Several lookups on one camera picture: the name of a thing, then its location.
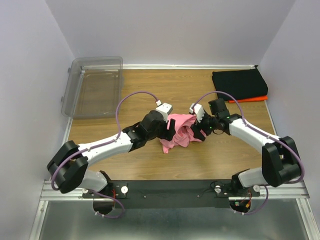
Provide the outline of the pink t shirt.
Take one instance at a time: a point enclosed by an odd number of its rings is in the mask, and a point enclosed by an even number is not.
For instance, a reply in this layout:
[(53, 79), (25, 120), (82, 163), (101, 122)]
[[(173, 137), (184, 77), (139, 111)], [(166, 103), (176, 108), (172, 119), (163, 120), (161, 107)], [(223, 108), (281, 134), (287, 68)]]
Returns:
[(190, 142), (201, 142), (200, 139), (194, 137), (194, 133), (191, 129), (192, 124), (196, 121), (196, 116), (192, 114), (170, 114), (168, 120), (175, 120), (175, 135), (172, 140), (168, 141), (160, 139), (162, 144), (162, 151), (164, 154), (168, 154), (169, 150), (175, 146), (188, 147)]

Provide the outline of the clear plastic bin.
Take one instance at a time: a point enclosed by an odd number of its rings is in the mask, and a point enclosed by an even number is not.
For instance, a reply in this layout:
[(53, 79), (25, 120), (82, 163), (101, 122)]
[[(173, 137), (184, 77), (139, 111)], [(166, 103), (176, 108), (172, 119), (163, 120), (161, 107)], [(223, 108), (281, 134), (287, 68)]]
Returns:
[(122, 98), (123, 58), (80, 57), (73, 60), (61, 113), (73, 119), (112, 118)]

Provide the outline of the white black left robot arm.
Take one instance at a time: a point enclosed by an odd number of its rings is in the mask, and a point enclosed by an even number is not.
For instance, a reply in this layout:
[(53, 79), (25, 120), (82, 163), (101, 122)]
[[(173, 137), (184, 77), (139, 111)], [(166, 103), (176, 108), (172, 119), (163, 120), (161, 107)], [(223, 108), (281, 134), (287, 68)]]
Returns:
[(142, 121), (111, 137), (85, 144), (65, 142), (46, 166), (52, 188), (62, 194), (82, 188), (93, 190), (101, 198), (107, 197), (111, 191), (108, 176), (88, 168), (109, 157), (142, 148), (155, 138), (172, 140), (175, 124), (174, 119), (165, 120), (159, 111), (152, 110)]

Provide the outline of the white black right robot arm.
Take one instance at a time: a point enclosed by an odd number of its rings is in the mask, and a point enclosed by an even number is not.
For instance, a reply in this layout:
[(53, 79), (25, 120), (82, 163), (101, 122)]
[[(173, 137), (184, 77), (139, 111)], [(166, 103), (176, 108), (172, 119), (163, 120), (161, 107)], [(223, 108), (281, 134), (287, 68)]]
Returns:
[(261, 154), (261, 167), (245, 169), (234, 174), (227, 189), (241, 196), (253, 186), (278, 187), (301, 177), (300, 164), (295, 141), (291, 137), (269, 134), (249, 123), (242, 114), (230, 114), (225, 101), (218, 98), (209, 103), (208, 114), (202, 105), (193, 103), (189, 112), (196, 117), (191, 125), (194, 138), (204, 141), (216, 130), (236, 137)]

